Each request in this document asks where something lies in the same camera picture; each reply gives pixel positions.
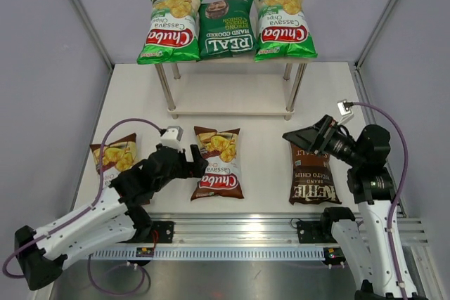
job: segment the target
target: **white table surface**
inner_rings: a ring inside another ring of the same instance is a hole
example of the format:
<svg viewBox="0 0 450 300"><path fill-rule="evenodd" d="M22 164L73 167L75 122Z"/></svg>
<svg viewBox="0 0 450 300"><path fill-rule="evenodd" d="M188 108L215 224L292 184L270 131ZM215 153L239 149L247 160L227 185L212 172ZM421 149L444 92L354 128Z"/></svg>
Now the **white table surface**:
<svg viewBox="0 0 450 300"><path fill-rule="evenodd" d="M183 65L196 70L210 65ZM250 65L242 65L243 72L252 72ZM280 66L280 77L283 68ZM165 65L169 82L172 79L169 65ZM295 78L292 71L291 83ZM217 99L225 100L218 86ZM238 142L238 156L242 168L242 188L245 198L237 200L225 197L206 197L190 201L197 179L174 180L156 193L146 209L155 214L317 214L325 207L336 204L303 205L289 203L292 180L292 163L289 143L281 138L286 131L311 126L324 114L339 119L337 102L358 100L351 72L347 63L311 63L307 66L300 92L295 104L295 114L290 121L283 117L246 116L180 116L173 120L167 112L156 69L152 65L116 65L105 98L94 142L100 143L105 132L116 122L140 117L149 119L165 128L179 125L184 129L182 145L189 152L189 145L195 143L193 126L205 126L218 130L241 128ZM202 100L199 88L198 100ZM360 108L354 108L354 118L347 127L357 138L365 125ZM147 124L131 122L113 131L109 142L137 133L139 159L147 158L155 151L159 133ZM347 187L349 166L332 158L330 161L337 195L342 205L357 212L352 194ZM98 189L98 174L93 157L89 156L83 173L76 201L76 207L92 201Z"/></svg>

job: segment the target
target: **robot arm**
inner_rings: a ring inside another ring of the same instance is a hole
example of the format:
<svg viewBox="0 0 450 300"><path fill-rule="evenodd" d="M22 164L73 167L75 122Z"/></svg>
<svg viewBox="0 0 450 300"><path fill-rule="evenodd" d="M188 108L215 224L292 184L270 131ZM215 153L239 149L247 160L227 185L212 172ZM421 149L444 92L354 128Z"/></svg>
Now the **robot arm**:
<svg viewBox="0 0 450 300"><path fill-rule="evenodd" d="M338 106L344 119L349 119L350 105L343 101ZM370 252L348 208L326 208L321 216L321 229L333 236L347 259L359 289L355 299L424 299L417 295L406 266L397 227L397 208L392 226L388 226L388 213L395 196L392 178L385 168L390 152L389 132L368 125L355 141L345 127L325 115L315 125L285 133L283 138L307 152L327 153L351 166L347 185L363 217Z"/></svg>
<svg viewBox="0 0 450 300"><path fill-rule="evenodd" d="M16 249L44 237L17 255L30 290L47 286L74 262L102 247L149 236L152 221L141 205L172 179L201 178L207 167L196 145L191 145L193 161L187 162L179 146L182 132L178 126L169 127L156 151L113 179L97 205L86 204L36 230L24 226L16 231ZM53 233L67 221L69 226Z"/></svg>

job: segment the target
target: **chip bag packaging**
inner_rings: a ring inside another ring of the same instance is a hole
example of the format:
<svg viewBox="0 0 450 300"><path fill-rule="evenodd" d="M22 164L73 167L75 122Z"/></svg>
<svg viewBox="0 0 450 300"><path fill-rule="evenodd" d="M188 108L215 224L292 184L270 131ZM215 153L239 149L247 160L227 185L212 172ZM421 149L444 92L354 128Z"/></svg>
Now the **chip bag packaging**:
<svg viewBox="0 0 450 300"><path fill-rule="evenodd" d="M151 0L150 31L137 63L199 60L195 18L202 0Z"/></svg>
<svg viewBox="0 0 450 300"><path fill-rule="evenodd" d="M304 19L303 0L255 0L259 49L255 61L277 57L316 58Z"/></svg>
<svg viewBox="0 0 450 300"><path fill-rule="evenodd" d="M240 188L237 151L239 131L217 131L194 126L200 154L208 161L208 167L191 200L210 196L244 198Z"/></svg>
<svg viewBox="0 0 450 300"><path fill-rule="evenodd" d="M330 156L308 153L292 143L292 185L291 204L320 204L331 202L341 204L336 195L333 175L330 170Z"/></svg>
<svg viewBox="0 0 450 300"><path fill-rule="evenodd" d="M100 144L90 145L97 173L100 173ZM128 170L137 162L136 134L125 136L103 148L103 188L110 185L111 180Z"/></svg>
<svg viewBox="0 0 450 300"><path fill-rule="evenodd" d="M200 58L227 58L257 48L250 24L253 0L221 0L201 4Z"/></svg>

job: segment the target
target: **kettle brand potato chips bag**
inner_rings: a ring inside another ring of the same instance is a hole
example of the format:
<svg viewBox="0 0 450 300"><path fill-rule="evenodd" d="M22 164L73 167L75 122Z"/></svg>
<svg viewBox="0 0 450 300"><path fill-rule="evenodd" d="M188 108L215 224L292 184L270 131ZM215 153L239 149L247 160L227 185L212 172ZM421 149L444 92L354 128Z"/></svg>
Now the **kettle brand potato chips bag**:
<svg viewBox="0 0 450 300"><path fill-rule="evenodd" d="M152 0L150 31L137 63L199 60L195 18L202 0Z"/></svg>
<svg viewBox="0 0 450 300"><path fill-rule="evenodd" d="M317 58L302 2L255 0L259 21L259 49L255 61L286 56Z"/></svg>
<svg viewBox="0 0 450 300"><path fill-rule="evenodd" d="M253 0L221 0L200 5L200 58L227 58L254 51L250 24Z"/></svg>
<svg viewBox="0 0 450 300"><path fill-rule="evenodd" d="M330 170L330 155L316 156L292 143L290 149L292 150L292 185L289 202L292 205L323 202L341 204Z"/></svg>

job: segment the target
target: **real hand cooked chips bag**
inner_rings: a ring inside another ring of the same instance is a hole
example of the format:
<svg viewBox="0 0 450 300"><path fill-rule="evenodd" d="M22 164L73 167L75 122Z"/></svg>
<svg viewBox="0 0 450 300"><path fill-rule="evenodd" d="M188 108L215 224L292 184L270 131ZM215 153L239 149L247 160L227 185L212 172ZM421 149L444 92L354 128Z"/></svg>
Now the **real hand cooked chips bag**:
<svg viewBox="0 0 450 300"><path fill-rule="evenodd" d="M221 0L200 5L200 58L227 58L254 51L250 24L253 0Z"/></svg>
<svg viewBox="0 0 450 300"><path fill-rule="evenodd" d="M304 19L303 0L255 0L258 44L255 61L277 57L317 58Z"/></svg>
<svg viewBox="0 0 450 300"><path fill-rule="evenodd" d="M195 18L202 0L152 0L150 31L137 63L199 60Z"/></svg>

